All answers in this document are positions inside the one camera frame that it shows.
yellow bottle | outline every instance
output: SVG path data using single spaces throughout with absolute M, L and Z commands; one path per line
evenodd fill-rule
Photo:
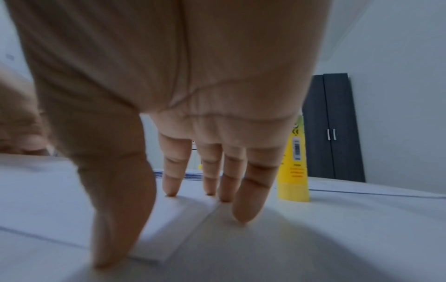
M 310 201 L 302 115 L 299 115 L 288 137 L 287 148 L 277 174 L 277 196 L 288 201 Z

barcode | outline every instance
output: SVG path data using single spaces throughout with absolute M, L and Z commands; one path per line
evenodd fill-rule
M 300 137 L 293 137 L 293 160 L 295 162 L 300 162 L 301 159 L 301 139 Z

cabinet door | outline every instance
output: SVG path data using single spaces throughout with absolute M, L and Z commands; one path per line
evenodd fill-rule
M 336 179 L 365 182 L 352 88 L 346 73 L 324 74 Z
M 308 176 L 334 178 L 331 145 L 327 134 L 329 127 L 322 75 L 313 76 L 302 111 Z

ceiling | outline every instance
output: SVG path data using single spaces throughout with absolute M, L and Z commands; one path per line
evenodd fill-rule
M 373 0 L 332 0 L 320 60 L 328 60 Z

tabletop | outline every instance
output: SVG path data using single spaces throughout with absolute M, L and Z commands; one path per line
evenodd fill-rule
M 0 157 L 0 171 L 41 160 Z M 221 204 L 167 261 L 128 259 L 107 272 L 91 269 L 87 249 L 0 226 L 0 281 L 446 280 L 445 195 L 318 178 L 309 187 L 309 203 L 273 188 L 246 225 Z

